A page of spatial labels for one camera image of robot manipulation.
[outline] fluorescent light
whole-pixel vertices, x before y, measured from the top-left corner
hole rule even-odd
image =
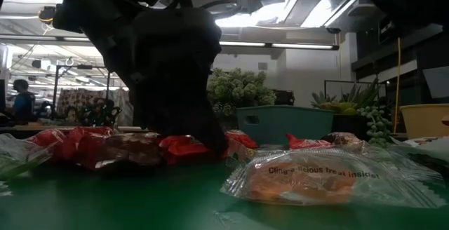
[[[221,41],[221,46],[243,46],[243,47],[264,47],[265,43],[245,42],[245,41]]]
[[[64,37],[65,41],[89,41],[86,37]]]
[[[55,86],[52,85],[28,85],[30,88],[48,88],[48,89],[54,89]],[[69,85],[58,85],[58,89],[95,89],[95,90],[106,90],[107,88],[104,86],[69,86]],[[109,87],[110,90],[118,90],[118,89],[124,89],[129,90],[128,87],[117,87],[117,86],[111,86]]]
[[[96,84],[101,85],[101,86],[106,86],[106,83],[102,83],[102,82],[99,82],[99,81],[97,81],[97,80],[91,79],[91,82],[92,82],[92,83],[96,83]]]
[[[79,76],[79,77],[76,77],[75,79],[80,80],[81,82],[84,82],[84,83],[89,83],[91,81],[90,79],[88,79],[84,76]]]
[[[29,36],[15,34],[0,34],[0,39],[27,40],[27,41],[56,41],[54,36]]]
[[[71,75],[74,75],[74,76],[78,76],[78,73],[73,72],[73,71],[71,71],[71,70],[67,70],[67,73],[68,73],[68,74],[71,74]]]
[[[298,49],[317,49],[317,50],[332,50],[332,45],[315,45],[315,44],[296,44],[296,43],[273,43],[273,48],[298,48]]]
[[[350,0],[346,5],[344,5],[334,16],[329,19],[326,23],[324,23],[324,27],[329,27],[336,19],[338,19],[342,14],[348,10],[349,7],[352,6],[357,0]]]

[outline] green surface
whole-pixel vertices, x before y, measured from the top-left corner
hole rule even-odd
[[[240,201],[219,192],[229,173],[217,164],[110,179],[41,166],[9,182],[14,196],[0,197],[0,229],[448,228],[449,207],[295,207]]]
[[[258,144],[287,144],[286,133],[318,140],[332,131],[333,111],[291,106],[237,109],[239,130]]]

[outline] snack package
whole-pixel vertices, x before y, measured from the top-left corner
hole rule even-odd
[[[294,135],[287,134],[288,147],[290,149],[309,149],[315,147],[329,147],[330,142],[325,140],[305,140],[297,139]]]
[[[31,136],[30,138],[26,139],[28,142],[35,143],[36,145],[48,148],[49,146],[53,145],[52,148],[52,158],[58,159],[61,156],[58,155],[59,152],[61,152],[61,147],[63,146],[64,141],[67,139],[67,136],[59,129],[48,129],[39,132],[35,136]]]
[[[113,134],[113,130],[109,127],[76,127],[68,133],[62,146],[55,148],[55,155],[59,156],[62,160],[71,160],[76,153],[81,138],[87,133],[109,136]]]
[[[240,130],[229,130],[226,132],[226,136],[228,139],[235,140],[249,149],[257,149],[257,143]]]
[[[358,144],[361,142],[354,134],[343,132],[330,133],[321,139],[334,145]]]
[[[79,142],[76,160],[91,170],[122,160],[142,166],[158,165],[161,162],[159,136],[156,133],[111,136],[87,133]]]
[[[168,165],[176,163],[203,163],[219,157],[201,142],[188,135],[174,135],[159,144]]]
[[[419,175],[438,175],[424,167],[420,170]],[[413,172],[404,173],[374,157],[335,148],[304,149],[255,157],[240,165],[221,191],[287,205],[377,203],[438,208],[446,204],[418,179]]]
[[[47,161],[52,147],[45,149],[12,135],[0,135],[0,180],[9,180]]]

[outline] black robotic arm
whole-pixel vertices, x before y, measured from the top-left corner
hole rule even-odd
[[[165,10],[141,1],[158,0],[64,0],[53,26],[83,32],[91,40],[106,68],[129,87],[142,127],[192,135],[221,154],[227,141],[206,93],[221,51],[216,16],[193,8],[191,0],[174,0]]]

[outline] ceiling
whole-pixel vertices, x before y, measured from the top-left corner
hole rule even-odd
[[[41,23],[37,19],[37,12],[43,6],[54,6],[62,0],[5,0],[0,11],[0,34],[26,34],[26,35],[42,35],[47,34],[51,36],[84,36],[83,34],[76,34],[66,32],[59,29],[48,28],[47,25]],[[199,6],[214,0],[192,0],[194,5]],[[280,43],[317,43],[317,44],[335,44],[335,36],[329,34],[325,28],[321,26],[332,16],[335,11],[341,9],[345,0],[309,0],[310,5],[302,5],[298,8],[296,3],[292,9],[292,13],[288,15],[284,23],[268,22],[267,24],[257,24],[252,27],[222,27],[223,41],[257,41],[257,42],[280,42]],[[164,1],[158,3],[156,6],[163,6]],[[356,31],[366,27],[370,27],[368,23],[375,22],[375,13],[360,14],[357,16],[348,16],[348,12],[357,3],[346,8],[343,14],[334,21],[329,27],[340,27],[343,32]],[[36,85],[50,85],[54,84],[54,69],[36,69],[31,66],[35,59],[48,59],[52,65],[65,65],[68,58],[72,58],[68,64],[72,62],[74,65],[93,65],[103,66],[103,61],[100,53],[93,46],[68,46],[67,43],[52,43],[52,45],[41,45],[39,43],[8,43],[13,51],[13,66],[11,71],[13,79],[24,78],[28,75],[50,74],[52,76],[40,76],[36,80]],[[229,54],[266,54],[277,58],[281,54],[280,49],[268,48],[235,48],[224,47],[223,53]],[[79,81],[75,79],[76,75],[90,76],[96,82],[90,82],[88,85],[100,88],[106,83],[103,69],[94,70],[77,70],[71,69],[71,74],[68,72],[59,80],[60,85],[80,85]],[[112,86],[123,86],[116,75],[112,75]]]

